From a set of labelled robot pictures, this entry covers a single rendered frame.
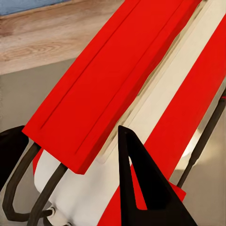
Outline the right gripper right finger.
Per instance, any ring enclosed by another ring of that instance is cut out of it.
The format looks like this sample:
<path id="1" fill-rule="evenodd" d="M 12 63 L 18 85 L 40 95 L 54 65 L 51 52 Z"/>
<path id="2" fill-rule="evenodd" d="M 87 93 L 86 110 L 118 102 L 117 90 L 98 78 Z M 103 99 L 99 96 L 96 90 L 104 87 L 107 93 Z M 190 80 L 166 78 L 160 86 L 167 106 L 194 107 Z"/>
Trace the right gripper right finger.
<path id="1" fill-rule="evenodd" d="M 198 226 L 136 133 L 118 127 L 121 226 Z M 147 206 L 137 208 L 129 157 Z"/>

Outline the radio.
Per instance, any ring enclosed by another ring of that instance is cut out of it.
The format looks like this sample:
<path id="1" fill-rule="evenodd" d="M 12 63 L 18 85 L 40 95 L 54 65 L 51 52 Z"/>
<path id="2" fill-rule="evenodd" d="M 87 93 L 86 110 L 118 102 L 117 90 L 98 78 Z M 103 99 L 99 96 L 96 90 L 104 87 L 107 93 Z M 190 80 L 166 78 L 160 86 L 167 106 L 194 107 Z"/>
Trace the radio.
<path id="1" fill-rule="evenodd" d="M 24 126 L 34 143 L 7 184 L 7 220 L 121 226 L 118 127 L 136 133 L 169 182 L 225 77 L 226 0 L 125 0 Z M 226 88 L 178 185 L 169 182 L 181 201 L 225 107 Z M 31 213 L 16 213 L 32 160 L 41 194 Z M 129 163 L 137 208 L 147 210 Z"/>

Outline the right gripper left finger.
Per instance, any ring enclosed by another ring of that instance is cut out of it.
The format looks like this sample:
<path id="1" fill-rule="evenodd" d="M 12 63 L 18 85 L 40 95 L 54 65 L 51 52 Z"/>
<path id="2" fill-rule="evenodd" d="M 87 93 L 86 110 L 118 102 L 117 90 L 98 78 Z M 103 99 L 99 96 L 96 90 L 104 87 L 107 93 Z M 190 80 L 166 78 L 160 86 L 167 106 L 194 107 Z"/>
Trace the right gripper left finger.
<path id="1" fill-rule="evenodd" d="M 0 133 L 0 192 L 29 143 L 23 126 Z"/>

